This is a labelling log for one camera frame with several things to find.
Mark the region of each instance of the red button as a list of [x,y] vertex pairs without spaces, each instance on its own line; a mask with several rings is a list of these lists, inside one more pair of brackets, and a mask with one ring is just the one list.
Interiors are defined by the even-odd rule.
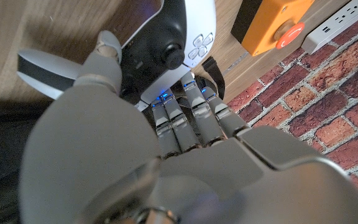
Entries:
[[283,47],[287,46],[289,43],[295,40],[296,37],[298,37],[298,35],[303,31],[304,28],[305,24],[303,22],[300,22],[295,26],[291,27],[291,29],[286,31],[284,35],[278,40],[276,48],[282,49]]

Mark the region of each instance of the emergency stop button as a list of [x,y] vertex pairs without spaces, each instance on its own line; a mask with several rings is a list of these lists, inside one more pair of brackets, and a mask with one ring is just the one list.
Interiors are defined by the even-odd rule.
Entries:
[[286,21],[281,25],[276,33],[274,39],[277,40],[276,48],[281,49],[295,40],[296,37],[303,31],[305,24],[299,22],[295,24],[292,20]]

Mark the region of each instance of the orange box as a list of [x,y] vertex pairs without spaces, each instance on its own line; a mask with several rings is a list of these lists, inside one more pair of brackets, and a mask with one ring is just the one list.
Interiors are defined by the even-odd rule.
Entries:
[[274,35],[279,28],[287,21],[298,23],[313,2],[243,0],[231,33],[252,56],[256,56],[275,48],[277,40]]

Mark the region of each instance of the white power strip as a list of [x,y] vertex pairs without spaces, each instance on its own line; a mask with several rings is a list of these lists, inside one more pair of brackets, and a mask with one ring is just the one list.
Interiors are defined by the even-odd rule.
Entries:
[[303,50],[313,54],[356,21],[358,21],[358,0],[352,0],[306,37],[302,44]]

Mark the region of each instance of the thumbstick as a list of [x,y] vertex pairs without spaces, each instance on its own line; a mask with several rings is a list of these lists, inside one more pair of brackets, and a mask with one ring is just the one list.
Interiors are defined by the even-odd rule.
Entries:
[[170,69],[178,68],[185,59],[185,51],[178,44],[168,45],[162,54],[162,62]]

